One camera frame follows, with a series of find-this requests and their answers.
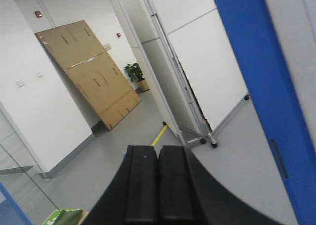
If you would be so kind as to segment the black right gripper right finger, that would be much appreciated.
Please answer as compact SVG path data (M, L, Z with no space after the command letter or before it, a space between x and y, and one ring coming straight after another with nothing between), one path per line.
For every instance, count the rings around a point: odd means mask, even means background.
M163 146L158 158L159 218L162 222L193 222L194 212L184 148Z

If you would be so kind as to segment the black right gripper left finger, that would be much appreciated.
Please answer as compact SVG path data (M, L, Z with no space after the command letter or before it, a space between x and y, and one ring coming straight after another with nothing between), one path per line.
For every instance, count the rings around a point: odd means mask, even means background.
M125 210L126 223L158 221L158 159L152 146L134 146Z

